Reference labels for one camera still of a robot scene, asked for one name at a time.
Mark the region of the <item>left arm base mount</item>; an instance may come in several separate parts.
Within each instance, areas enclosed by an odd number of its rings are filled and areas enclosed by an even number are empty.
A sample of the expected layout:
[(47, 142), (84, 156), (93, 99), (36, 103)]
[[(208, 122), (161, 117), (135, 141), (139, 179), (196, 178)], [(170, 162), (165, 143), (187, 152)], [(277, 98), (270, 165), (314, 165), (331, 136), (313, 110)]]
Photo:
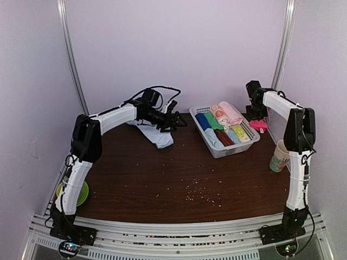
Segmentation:
[(78, 245), (94, 245), (97, 230), (91, 227), (71, 225), (68, 223), (54, 223), (49, 234), (52, 237), (73, 242)]

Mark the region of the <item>magenta pink towel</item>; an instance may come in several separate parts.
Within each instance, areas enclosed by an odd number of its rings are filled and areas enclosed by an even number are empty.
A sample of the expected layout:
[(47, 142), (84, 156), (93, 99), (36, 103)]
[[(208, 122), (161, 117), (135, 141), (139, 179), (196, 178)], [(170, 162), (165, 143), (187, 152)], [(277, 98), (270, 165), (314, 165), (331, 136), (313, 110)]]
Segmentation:
[(257, 131), (263, 130), (265, 132), (268, 129), (268, 125), (264, 120), (252, 120), (249, 125)]

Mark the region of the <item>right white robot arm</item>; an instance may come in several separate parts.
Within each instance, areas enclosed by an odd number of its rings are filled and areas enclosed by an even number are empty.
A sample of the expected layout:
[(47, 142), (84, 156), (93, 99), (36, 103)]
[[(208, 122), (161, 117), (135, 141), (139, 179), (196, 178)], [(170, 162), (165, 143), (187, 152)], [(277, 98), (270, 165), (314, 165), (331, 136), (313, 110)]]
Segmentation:
[(278, 227), (278, 235), (291, 238), (298, 230), (300, 219), (308, 215), (308, 185), (310, 161), (316, 150), (315, 112), (287, 99), (282, 92), (270, 88), (246, 85), (250, 105), (246, 106), (250, 120), (262, 120), (268, 116), (268, 109), (286, 119), (284, 145), (290, 157), (290, 188), (284, 209), (284, 223)]

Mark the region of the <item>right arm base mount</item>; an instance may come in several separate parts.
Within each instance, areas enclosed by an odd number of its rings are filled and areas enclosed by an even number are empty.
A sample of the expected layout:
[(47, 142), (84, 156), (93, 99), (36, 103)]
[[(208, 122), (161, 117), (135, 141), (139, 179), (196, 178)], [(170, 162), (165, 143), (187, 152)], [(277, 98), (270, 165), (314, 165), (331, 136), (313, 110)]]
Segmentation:
[(294, 222), (292, 225), (283, 223), (277, 225), (264, 225), (259, 229), (260, 238), (263, 245), (283, 242), (295, 239), (297, 236), (306, 234), (304, 222)]

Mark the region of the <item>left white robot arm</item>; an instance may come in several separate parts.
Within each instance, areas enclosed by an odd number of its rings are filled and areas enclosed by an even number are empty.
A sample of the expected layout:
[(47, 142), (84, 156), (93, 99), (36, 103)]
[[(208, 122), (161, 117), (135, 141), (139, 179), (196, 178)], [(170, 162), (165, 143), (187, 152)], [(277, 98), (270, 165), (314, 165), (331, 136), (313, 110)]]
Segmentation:
[(150, 105), (135, 101), (114, 107), (99, 114), (77, 116), (70, 154), (66, 157), (67, 173), (63, 177), (63, 188), (50, 210), (56, 230), (67, 241), (78, 236), (78, 228), (73, 225), (76, 205), (86, 175), (102, 155), (102, 135), (124, 123), (144, 120), (155, 126), (158, 133), (170, 133), (188, 123), (179, 112), (172, 112), (177, 104), (173, 101), (166, 113)]

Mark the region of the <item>white plastic basket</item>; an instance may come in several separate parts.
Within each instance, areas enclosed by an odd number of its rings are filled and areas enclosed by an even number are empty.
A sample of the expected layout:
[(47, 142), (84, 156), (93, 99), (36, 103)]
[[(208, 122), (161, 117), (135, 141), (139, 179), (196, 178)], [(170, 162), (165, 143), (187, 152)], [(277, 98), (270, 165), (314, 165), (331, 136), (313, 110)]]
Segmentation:
[(240, 124), (223, 126), (212, 116), (210, 106), (194, 106), (189, 113), (215, 159), (245, 152), (260, 140), (260, 135), (251, 128), (244, 116)]

